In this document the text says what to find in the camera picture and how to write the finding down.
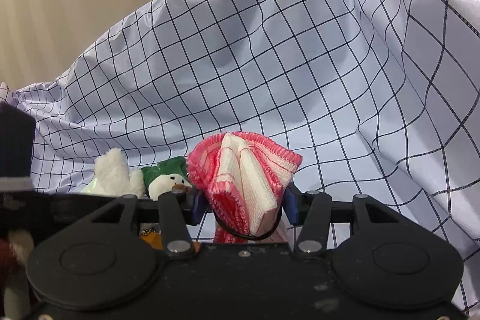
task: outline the towel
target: towel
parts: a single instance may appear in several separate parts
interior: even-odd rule
[[[189,180],[205,192],[217,216],[231,229],[259,236],[269,231],[283,192],[302,157],[269,138],[251,132],[213,135],[187,159]],[[281,222],[270,241],[286,241]],[[217,226],[217,243],[244,243]]]

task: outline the black circular disc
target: black circular disc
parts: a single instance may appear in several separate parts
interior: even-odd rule
[[[374,224],[356,233],[336,249],[332,267],[354,296],[394,309],[450,300],[463,274],[455,248],[401,223]]]
[[[157,268],[152,248],[124,229],[66,229],[31,254],[27,276],[47,301],[73,310],[108,307],[141,291]]]

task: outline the white fluffy plush toy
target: white fluffy plush toy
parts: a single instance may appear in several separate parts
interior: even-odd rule
[[[190,183],[179,174],[164,174],[155,178],[148,186],[148,194],[154,201],[158,199],[160,194],[167,191],[180,190],[187,192],[191,189]]]
[[[120,197],[145,194],[145,182],[140,169],[130,172],[120,148],[114,148],[95,159],[95,175],[81,193]]]

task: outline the checkered tablecloth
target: checkered tablecloth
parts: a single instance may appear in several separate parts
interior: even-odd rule
[[[217,132],[271,137],[303,156],[301,190],[370,194],[458,248],[454,302],[468,312],[480,298],[479,28],[480,0],[153,0],[53,83],[3,84],[0,98],[38,121],[39,191],[80,189],[114,147],[138,167]],[[213,216],[190,232],[211,240]],[[329,244],[348,236],[334,224]]]

